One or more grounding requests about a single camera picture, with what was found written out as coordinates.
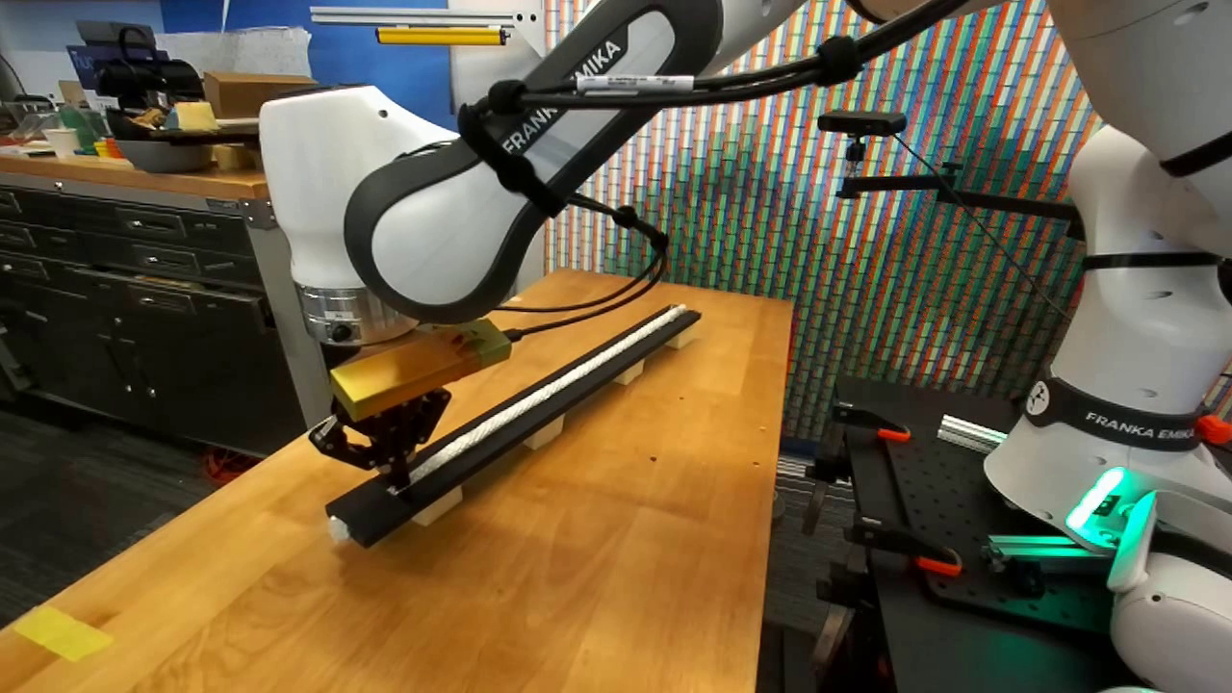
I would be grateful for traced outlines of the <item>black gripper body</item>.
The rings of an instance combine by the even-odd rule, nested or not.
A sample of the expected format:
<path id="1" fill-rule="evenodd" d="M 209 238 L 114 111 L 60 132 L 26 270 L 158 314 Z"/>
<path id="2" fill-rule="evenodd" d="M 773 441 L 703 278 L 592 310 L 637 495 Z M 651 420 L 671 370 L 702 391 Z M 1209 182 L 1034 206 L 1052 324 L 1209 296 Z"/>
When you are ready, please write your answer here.
<path id="1" fill-rule="evenodd" d="M 309 441 L 346 464 L 375 470 L 384 483 L 403 483 L 416 470 L 416 445 L 431 440 L 449 405 L 448 387 L 355 420 L 344 405 L 309 426 Z"/>

